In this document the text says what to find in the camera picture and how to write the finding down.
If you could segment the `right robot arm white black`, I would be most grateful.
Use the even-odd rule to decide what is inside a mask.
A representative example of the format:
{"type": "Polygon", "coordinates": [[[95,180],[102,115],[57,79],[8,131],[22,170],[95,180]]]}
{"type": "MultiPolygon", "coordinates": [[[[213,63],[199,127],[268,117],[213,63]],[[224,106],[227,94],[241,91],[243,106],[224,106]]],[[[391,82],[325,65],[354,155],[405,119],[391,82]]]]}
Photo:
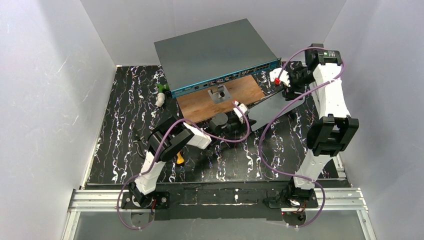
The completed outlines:
{"type": "Polygon", "coordinates": [[[282,194],[286,200],[309,201],[315,181],[327,163],[343,152],[359,129],[359,120],[347,109],[341,74],[344,70],[338,50],[327,50],[322,43],[313,43],[304,50],[305,66],[291,72],[281,70],[278,78],[283,82],[282,95],[286,101],[302,98],[312,83],[311,93],[319,104],[319,119],[312,124],[307,136],[307,153],[298,171],[282,194]]]}

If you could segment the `yellow black whiteboard eraser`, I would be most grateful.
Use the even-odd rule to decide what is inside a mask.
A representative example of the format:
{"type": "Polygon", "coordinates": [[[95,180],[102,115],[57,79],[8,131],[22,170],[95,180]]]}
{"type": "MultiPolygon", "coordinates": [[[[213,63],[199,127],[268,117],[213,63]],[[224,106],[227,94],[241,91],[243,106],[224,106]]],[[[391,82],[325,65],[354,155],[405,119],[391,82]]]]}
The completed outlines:
{"type": "Polygon", "coordinates": [[[185,164],[185,159],[183,158],[183,155],[182,155],[182,152],[181,151],[179,151],[178,153],[177,153],[177,155],[176,155],[176,165],[177,166],[184,166],[184,164],[185,164]]]}

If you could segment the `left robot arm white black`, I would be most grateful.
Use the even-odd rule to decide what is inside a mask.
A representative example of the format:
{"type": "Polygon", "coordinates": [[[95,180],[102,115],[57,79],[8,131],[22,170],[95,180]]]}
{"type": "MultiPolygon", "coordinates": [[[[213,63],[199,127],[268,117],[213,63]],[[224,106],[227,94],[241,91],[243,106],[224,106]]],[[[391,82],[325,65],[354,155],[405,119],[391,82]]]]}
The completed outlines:
{"type": "Polygon", "coordinates": [[[149,206],[165,163],[176,158],[185,146],[204,150],[213,140],[237,143],[236,139],[224,136],[243,131],[248,135],[256,123],[249,118],[247,111],[239,108],[234,108],[232,115],[215,114],[205,127],[192,125],[187,119],[170,117],[148,136],[144,163],[138,176],[128,183],[128,191],[140,207],[149,206]]]}

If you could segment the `small whiteboard black frame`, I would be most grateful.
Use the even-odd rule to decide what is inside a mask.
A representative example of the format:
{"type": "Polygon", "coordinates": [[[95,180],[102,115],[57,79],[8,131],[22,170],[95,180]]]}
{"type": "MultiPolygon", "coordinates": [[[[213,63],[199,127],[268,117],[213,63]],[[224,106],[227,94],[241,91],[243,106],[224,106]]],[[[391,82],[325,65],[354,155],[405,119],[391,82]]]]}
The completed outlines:
{"type": "Polygon", "coordinates": [[[249,107],[248,118],[249,120],[256,121],[256,123],[250,125],[252,132],[266,126],[282,108],[291,102],[286,100],[283,92],[283,90],[277,92],[266,99],[262,99],[256,105],[249,107]]]}

